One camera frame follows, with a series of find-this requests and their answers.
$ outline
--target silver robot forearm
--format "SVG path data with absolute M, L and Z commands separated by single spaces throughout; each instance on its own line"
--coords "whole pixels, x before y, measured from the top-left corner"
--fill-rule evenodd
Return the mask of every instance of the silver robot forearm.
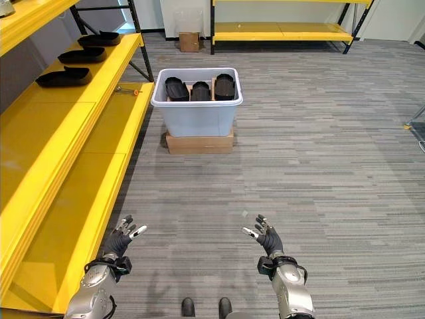
M 102 319 L 115 287 L 116 278 L 109 266 L 92 266 L 71 298 L 64 319 Z
M 272 286 L 278 297 L 281 319 L 296 314 L 308 314 L 314 318 L 313 302 L 304 284 L 304 273 L 296 265 L 287 263 L 276 269 Z

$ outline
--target yellow shelving unit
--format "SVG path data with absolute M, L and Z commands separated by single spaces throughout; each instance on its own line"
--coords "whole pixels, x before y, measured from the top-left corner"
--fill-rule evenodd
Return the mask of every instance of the yellow shelving unit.
M 15 13 L 0 19 L 0 56 L 79 0 L 18 0 Z
M 122 36 L 108 58 L 91 64 L 86 86 L 30 85 L 0 116 L 1 293 L 42 223 L 78 152 L 136 48 L 140 34 Z M 63 70 L 57 60 L 46 72 Z
M 134 2 L 127 1 L 110 8 L 130 9 L 137 33 L 106 47 L 104 62 L 72 65 L 90 69 L 89 84 L 42 88 L 33 83 L 0 115 L 4 319 L 65 312 L 84 265 L 97 253 L 154 87 Z M 89 26 L 78 11 L 87 8 L 76 8 L 76 2 L 14 2 L 16 13 L 0 20 L 1 55 L 69 7 L 85 33 Z M 147 74 L 131 62 L 137 48 Z M 114 93 L 128 64 L 150 81 L 120 84 L 138 89 L 137 96 Z M 45 72 L 63 67 L 57 60 Z
M 216 23 L 215 41 L 352 41 L 336 23 Z
M 264 2 L 324 2 L 345 3 L 338 23 L 235 22 L 216 23 L 215 5 L 219 2 L 262 0 L 211 0 L 211 54 L 217 41 L 343 41 L 348 53 L 374 0 L 264 0 Z M 365 5 L 363 15 L 350 34 L 341 27 L 351 3 Z
M 4 307 L 65 312 L 83 266 L 96 256 L 154 87 L 120 85 L 139 95 L 113 93 L 17 269 Z

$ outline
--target cardboard box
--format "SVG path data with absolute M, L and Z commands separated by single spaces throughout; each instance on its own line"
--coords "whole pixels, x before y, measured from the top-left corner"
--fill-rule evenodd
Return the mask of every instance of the cardboard box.
M 172 155 L 228 154 L 233 149 L 233 130 L 228 136 L 195 136 L 175 138 L 167 132 L 168 150 Z
M 180 32 L 179 42 L 181 52 L 199 52 L 198 32 Z

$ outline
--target white plastic bin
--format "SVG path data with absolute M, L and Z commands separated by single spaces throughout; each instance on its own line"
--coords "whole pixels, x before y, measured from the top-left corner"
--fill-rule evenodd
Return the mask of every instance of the white plastic bin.
M 168 102 L 165 80 L 170 76 L 186 84 L 205 81 L 211 88 L 212 79 L 225 73 L 236 82 L 234 100 L 202 102 Z M 172 136 L 227 136 L 232 129 L 236 107 L 243 101 L 238 73 L 234 68 L 166 68 L 159 72 L 151 103 L 161 110 L 165 125 Z

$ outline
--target black tray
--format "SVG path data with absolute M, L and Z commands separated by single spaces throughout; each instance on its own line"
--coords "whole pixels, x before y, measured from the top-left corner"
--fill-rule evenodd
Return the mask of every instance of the black tray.
M 196 82 L 192 86 L 191 101 L 211 101 L 211 90 L 206 82 Z
M 234 100 L 235 83 L 228 74 L 220 74 L 215 80 L 214 97 L 216 101 Z
M 165 80 L 165 90 L 171 101 L 189 101 L 189 91 L 179 78 L 173 76 Z

